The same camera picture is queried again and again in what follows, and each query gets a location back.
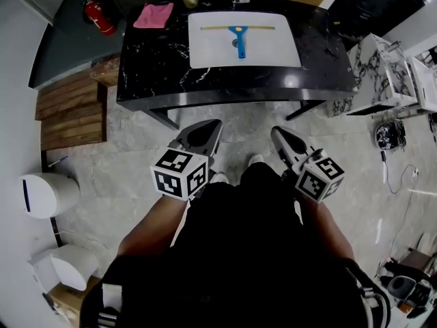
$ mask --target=person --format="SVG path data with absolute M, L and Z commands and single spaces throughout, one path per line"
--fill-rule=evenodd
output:
M 103 283 L 122 286 L 116 327 L 367 327 L 354 252 L 329 209 L 297 193 L 260 155 L 236 187 L 217 174 L 191 201 L 162 196 L 121 242 Z M 302 222 L 294 210 L 301 208 Z M 102 289 L 85 298 L 95 327 Z

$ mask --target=wall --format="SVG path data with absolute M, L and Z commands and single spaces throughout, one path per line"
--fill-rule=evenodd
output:
M 416 56 L 437 45 L 437 0 L 422 7 L 384 37 L 400 41 L 405 56 Z
M 37 93 L 27 87 L 46 23 L 17 0 L 0 0 L 0 321 L 7 328 L 60 327 L 26 261 L 55 247 L 49 220 L 23 210 L 18 177 L 40 170 Z

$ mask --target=white sneaker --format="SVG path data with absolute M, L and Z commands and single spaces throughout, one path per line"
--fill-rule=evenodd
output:
M 224 182 L 229 184 L 229 179 L 227 178 L 227 176 L 223 173 L 223 172 L 218 172 L 217 174 L 215 174 L 210 183 L 215 183 L 215 182 Z
M 264 163 L 264 157 L 262 156 L 262 154 L 254 154 L 249 159 L 249 167 L 254 163 Z

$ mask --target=sink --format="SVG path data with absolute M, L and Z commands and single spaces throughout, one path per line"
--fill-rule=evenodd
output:
M 241 31 L 244 58 L 239 55 Z M 263 12 L 199 12 L 188 16 L 191 68 L 233 66 L 301 67 L 286 17 Z

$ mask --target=cable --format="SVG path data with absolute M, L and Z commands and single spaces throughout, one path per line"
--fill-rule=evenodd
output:
M 396 194 L 397 192 L 399 192 L 399 191 L 401 190 L 401 188 L 402 188 L 402 178 L 404 177 L 404 174 L 406 173 L 408 167 L 413 167 L 414 170 L 417 170 L 417 168 L 416 168 L 414 165 L 408 164 L 408 165 L 405 167 L 404 171 L 402 172 L 402 175 L 401 175 L 401 185 L 399 186 L 399 188 L 397 189 L 396 192 L 393 192 L 393 190 L 392 190 L 392 188 L 391 188 L 391 185 L 390 185 L 390 180 L 389 180 L 389 166 L 387 165 L 387 162 L 386 162 L 386 161 L 384 162 L 384 164 L 385 164 L 385 166 L 386 166 L 386 168 L 387 168 L 387 184 L 389 185 L 389 189 L 390 189 L 390 192 L 391 192 L 392 194 Z
M 82 236 L 82 235 L 80 235 L 80 234 L 76 234 L 76 233 L 74 233 L 74 232 L 70 232 L 70 231 L 59 231 L 59 232 L 55 233 L 55 235 L 56 235 L 56 234 L 60 234 L 60 233 L 67 233 L 67 234 L 71 234 L 71 235 L 73 235 L 73 236 L 79 236 L 79 237 L 81 237 L 81 238 L 85 238 L 85 239 L 87 239 L 87 240 L 89 240 L 89 241 L 91 241 L 91 242 L 97 242 L 97 243 L 99 243 L 100 245 L 102 245 L 103 247 L 105 247 L 106 250 L 111 251 L 111 250 L 110 250 L 110 249 L 109 249 L 105 244 L 103 244 L 102 242 L 98 241 L 97 239 L 87 238 L 87 237 L 85 237 L 85 236 Z
M 416 182 L 414 183 L 414 186 L 413 186 L 412 190 L 414 190 L 414 189 L 416 188 L 416 185 L 417 185 L 417 182 L 418 182 L 418 181 L 419 181 L 419 173 L 417 173 L 417 179 L 416 179 Z M 391 258 L 391 251 L 393 250 L 393 246 L 394 246 L 394 244 L 395 244 L 395 241 L 396 241 L 397 235 L 399 234 L 399 232 L 401 232 L 402 228 L 404 228 L 405 220 L 406 220 L 406 218 L 407 218 L 407 214 L 408 214 L 408 209 L 410 208 L 410 204 L 411 204 L 412 194 L 413 194 L 413 191 L 411 191 L 411 193 L 410 193 L 410 198 L 408 199 L 407 209 L 405 210 L 405 213 L 404 213 L 404 219 L 402 220 L 401 227 L 397 230 L 396 235 L 395 235 L 395 238 L 393 239 L 393 242 L 391 242 L 390 252 L 389 252 L 389 257 L 390 257 L 390 258 Z

